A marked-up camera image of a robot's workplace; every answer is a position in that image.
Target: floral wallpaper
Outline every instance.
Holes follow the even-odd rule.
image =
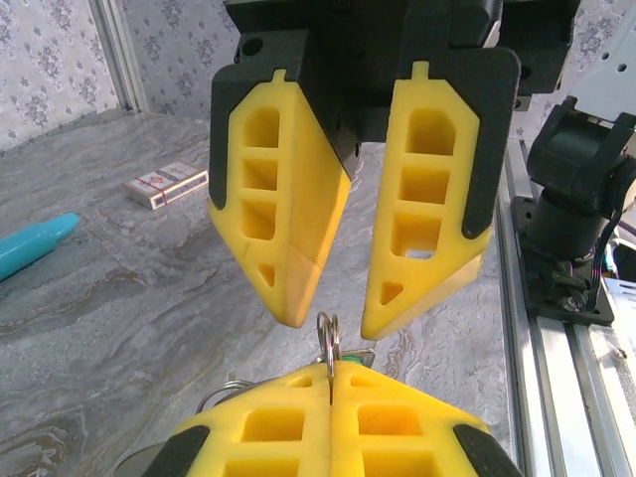
[[[209,118],[212,77],[239,40],[223,0],[120,2],[152,110]]]
[[[574,38],[563,67],[561,89],[552,94],[533,96],[526,113],[517,113],[511,136],[534,141],[555,104],[563,101],[568,89],[601,53],[620,19],[634,0],[582,0],[575,18]]]
[[[112,107],[87,0],[0,0],[0,155]]]

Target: rectangular cutout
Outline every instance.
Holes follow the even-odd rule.
[[[300,409],[264,408],[247,415],[241,442],[302,440],[305,413]]]
[[[365,477],[441,477],[429,452],[364,450],[362,459]]]
[[[441,220],[397,214],[391,240],[391,252],[409,258],[431,258],[437,250]]]
[[[298,459],[245,459],[226,464],[223,477],[297,477]]]
[[[452,156],[455,126],[444,111],[416,109],[408,120],[406,152]]]
[[[421,435],[417,413],[407,405],[363,404],[358,408],[360,435]]]
[[[275,191],[278,187],[278,163],[266,159],[244,159],[242,184],[249,189]]]
[[[311,376],[301,376],[300,378],[296,378],[291,383],[287,383],[287,385],[291,388],[311,388],[314,381]]]
[[[276,205],[243,200],[240,227],[245,236],[251,239],[273,239],[276,232]]]
[[[450,172],[421,167],[401,171],[399,198],[403,201],[444,204]]]
[[[278,147],[280,113],[273,107],[262,107],[254,111],[243,131],[243,143],[249,147]]]

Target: yellow foam pad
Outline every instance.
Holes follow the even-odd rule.
[[[312,365],[184,422],[210,434],[188,477],[476,477],[453,433],[478,418],[361,365]]]
[[[328,477],[326,365],[301,368],[184,422],[210,434],[188,477]]]
[[[300,86],[275,72],[230,115],[228,200],[210,217],[280,323],[303,324],[351,183]]]
[[[487,426],[364,366],[336,362],[330,477],[476,477],[453,426]]]
[[[362,336],[378,340],[473,280],[490,238],[462,235],[479,118],[428,63],[399,79],[374,226]]]

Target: metal frame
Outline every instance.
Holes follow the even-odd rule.
[[[526,157],[523,143],[509,142],[496,210],[513,458],[528,476],[636,475],[636,411],[630,410],[626,396],[632,390],[636,396],[634,357],[623,360],[620,381],[615,368],[622,358],[608,355],[618,349],[612,339],[628,346],[625,313],[613,328],[602,328],[603,335],[600,327],[527,313],[511,214],[514,197],[535,198],[540,192],[528,179]],[[611,293],[608,298],[621,315]]]
[[[116,0],[88,0],[119,107],[149,110],[130,30]]]

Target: screw hole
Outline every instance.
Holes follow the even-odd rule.
[[[253,57],[262,50],[262,40],[260,38],[251,38],[243,44],[240,50],[246,57]]]
[[[533,73],[533,71],[530,68],[528,68],[526,65],[521,65],[521,79],[522,80],[527,80],[532,73]]]

